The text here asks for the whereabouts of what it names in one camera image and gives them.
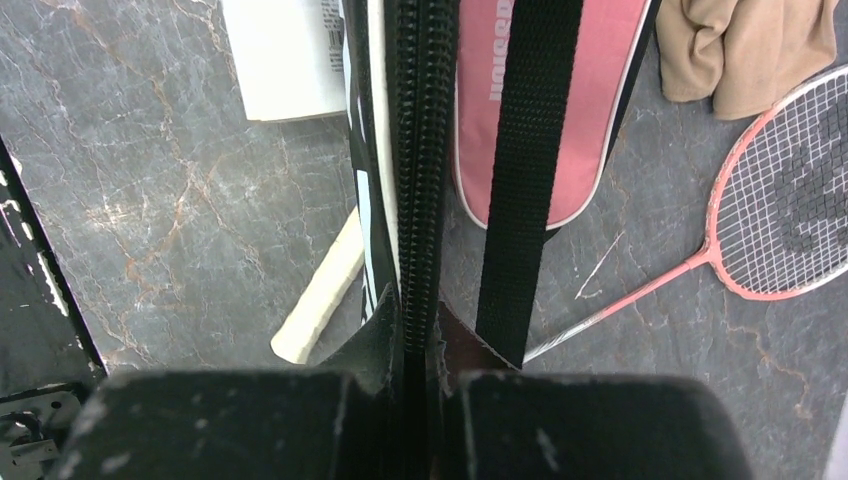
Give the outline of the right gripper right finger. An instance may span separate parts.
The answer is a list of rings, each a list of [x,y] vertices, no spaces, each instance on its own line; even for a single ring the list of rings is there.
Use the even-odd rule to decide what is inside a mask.
[[[703,383],[514,369],[445,305],[433,325],[437,479],[750,479]]]

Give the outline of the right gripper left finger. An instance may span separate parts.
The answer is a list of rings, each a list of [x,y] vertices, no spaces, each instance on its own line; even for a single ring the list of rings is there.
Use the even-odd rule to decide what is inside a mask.
[[[396,292],[313,367],[105,380],[53,479],[401,479]]]

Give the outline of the black SPORT racket bag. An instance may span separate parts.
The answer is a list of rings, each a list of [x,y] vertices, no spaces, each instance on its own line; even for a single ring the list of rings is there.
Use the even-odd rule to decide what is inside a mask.
[[[455,128],[456,1],[345,1],[351,162],[364,221],[363,317],[396,292],[410,365],[424,361],[438,300],[444,180]],[[492,226],[476,329],[521,367],[544,229]]]

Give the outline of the white shuttlecock tube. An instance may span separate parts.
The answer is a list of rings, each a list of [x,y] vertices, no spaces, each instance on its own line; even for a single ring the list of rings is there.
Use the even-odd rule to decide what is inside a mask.
[[[299,120],[345,110],[338,1],[226,0],[222,13],[248,120]]]

